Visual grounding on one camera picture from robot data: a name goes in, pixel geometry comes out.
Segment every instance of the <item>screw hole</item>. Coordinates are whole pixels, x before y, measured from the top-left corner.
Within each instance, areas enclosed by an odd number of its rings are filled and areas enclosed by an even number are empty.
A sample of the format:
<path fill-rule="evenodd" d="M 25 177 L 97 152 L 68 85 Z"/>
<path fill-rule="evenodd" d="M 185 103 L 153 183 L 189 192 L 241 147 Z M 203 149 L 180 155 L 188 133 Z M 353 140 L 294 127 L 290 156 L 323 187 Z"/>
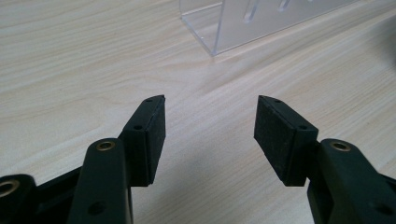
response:
<path fill-rule="evenodd" d="M 344 143 L 340 142 L 331 142 L 330 145 L 340 151 L 350 151 L 350 147 Z"/>
<path fill-rule="evenodd" d="M 99 214 L 102 214 L 106 210 L 106 202 L 96 202 L 91 204 L 91 206 L 88 208 L 88 214 L 91 216 L 97 216 Z"/>
<path fill-rule="evenodd" d="M 0 183 L 0 198 L 14 192 L 19 186 L 20 181 L 18 180 L 7 180 L 3 183 Z"/>
<path fill-rule="evenodd" d="M 375 209 L 375 211 L 377 211 L 381 214 L 384 214 L 386 216 L 393 215 L 392 208 L 384 203 L 371 203 L 370 205 Z"/>
<path fill-rule="evenodd" d="M 102 142 L 96 146 L 99 151 L 106 151 L 113 148 L 116 144 L 114 142 Z"/>

